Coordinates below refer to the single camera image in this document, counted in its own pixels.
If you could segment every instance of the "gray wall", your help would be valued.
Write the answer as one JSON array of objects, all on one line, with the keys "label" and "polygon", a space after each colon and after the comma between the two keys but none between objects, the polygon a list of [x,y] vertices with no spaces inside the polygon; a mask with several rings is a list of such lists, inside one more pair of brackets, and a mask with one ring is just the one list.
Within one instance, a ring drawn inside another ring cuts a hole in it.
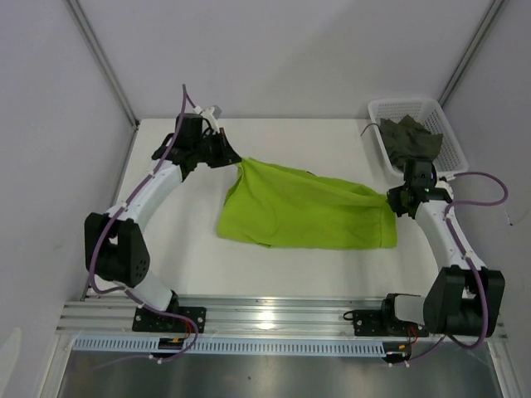
[{"label": "gray wall", "polygon": [[224,115],[352,117],[438,98],[490,0],[83,0],[140,118],[179,84]]},{"label": "gray wall", "polygon": [[129,126],[61,1],[2,2],[0,52],[0,343],[22,328],[5,396],[25,398],[85,282],[83,220],[110,203]]},{"label": "gray wall", "polygon": [[[460,221],[489,267],[502,269],[506,291],[502,316],[517,370],[531,395],[531,2],[511,0],[485,46],[446,109],[470,162],[509,186],[506,206],[467,208]],[[458,184],[460,197],[491,200],[493,184],[468,177]]]}]

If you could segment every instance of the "white basket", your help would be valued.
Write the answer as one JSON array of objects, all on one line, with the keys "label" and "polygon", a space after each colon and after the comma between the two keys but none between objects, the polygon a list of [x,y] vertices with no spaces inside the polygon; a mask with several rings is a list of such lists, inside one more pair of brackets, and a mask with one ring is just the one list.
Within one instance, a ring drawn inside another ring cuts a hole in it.
[{"label": "white basket", "polygon": [[[368,105],[368,113],[373,123],[380,123],[380,119],[390,119],[393,122],[399,122],[404,116],[409,114],[417,122],[424,125],[433,134],[442,134],[441,153],[433,162],[437,175],[440,177],[454,174],[457,172],[466,172],[468,162],[461,150],[461,146],[455,138],[448,119],[446,118],[441,106],[434,99],[429,98],[404,98],[404,99],[376,99]],[[376,138],[382,150],[383,161],[386,165],[387,176],[390,180],[399,178],[403,180],[403,172],[394,167],[389,161],[387,151],[383,145],[382,136],[378,127],[376,129]]]}]

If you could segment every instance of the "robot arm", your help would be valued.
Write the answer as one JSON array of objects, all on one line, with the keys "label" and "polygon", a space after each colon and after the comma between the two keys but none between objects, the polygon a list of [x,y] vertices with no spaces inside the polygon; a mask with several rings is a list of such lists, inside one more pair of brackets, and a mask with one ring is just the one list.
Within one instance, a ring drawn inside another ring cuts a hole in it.
[{"label": "robot arm", "polygon": [[[142,237],[145,227],[160,204],[173,189],[185,180],[198,163],[211,168],[228,166],[241,161],[234,152],[215,115],[219,108],[211,107],[199,114],[185,114],[178,136],[168,156],[157,172],[149,174],[149,181],[138,191],[128,206],[112,206],[104,214],[91,213],[85,220],[85,262],[90,269],[96,241],[109,219],[120,209],[96,259],[95,274],[127,287],[135,297],[160,311],[175,312],[178,296],[149,271],[149,253]],[[203,122],[208,125],[203,130]],[[168,149],[172,134],[152,156],[151,169]]]},{"label": "robot arm", "polygon": [[[430,243],[440,272],[426,297],[389,294],[382,303],[383,319],[390,323],[397,320],[423,325],[432,333],[479,336],[483,314],[478,286],[470,270],[473,264],[485,291],[489,337],[494,331],[504,293],[503,275],[486,269],[485,263],[472,250],[453,207],[446,214],[451,203],[451,189],[444,181],[437,183],[430,161],[409,161],[404,180],[406,183],[402,187],[387,193],[389,204],[398,216],[407,213],[417,221]],[[451,219],[455,237],[446,224],[447,217]]]}]

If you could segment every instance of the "white table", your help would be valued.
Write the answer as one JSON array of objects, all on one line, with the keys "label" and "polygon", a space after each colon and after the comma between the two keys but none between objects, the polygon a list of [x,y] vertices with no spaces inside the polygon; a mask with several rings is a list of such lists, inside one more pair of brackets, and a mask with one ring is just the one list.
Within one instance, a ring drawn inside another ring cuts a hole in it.
[{"label": "white table", "polygon": [[[242,156],[361,182],[381,193],[400,182],[382,172],[374,132],[354,119],[224,119]],[[119,193],[123,201],[148,171],[174,119],[145,119]],[[381,297],[426,294],[436,262],[415,221],[397,219],[398,246],[379,250],[270,249],[217,237],[217,219],[235,167],[200,165],[157,210],[144,232],[150,269],[178,294]]]}]

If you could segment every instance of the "red wire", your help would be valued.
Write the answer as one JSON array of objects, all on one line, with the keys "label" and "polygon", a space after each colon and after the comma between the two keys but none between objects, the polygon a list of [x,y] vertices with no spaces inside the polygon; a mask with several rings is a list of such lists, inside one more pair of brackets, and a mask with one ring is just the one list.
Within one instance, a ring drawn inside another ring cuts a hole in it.
[{"label": "red wire", "polygon": [[186,336],[184,337],[184,339],[186,340],[192,334],[192,325],[190,324],[190,322],[186,322],[186,321],[184,322],[184,325],[186,328]]},{"label": "red wire", "polygon": [[418,340],[418,335],[417,335],[417,331],[415,330],[415,327],[414,326],[410,326],[409,327],[411,329],[411,331],[413,332],[413,336],[415,336],[415,340],[412,341],[411,345],[415,344]]}]

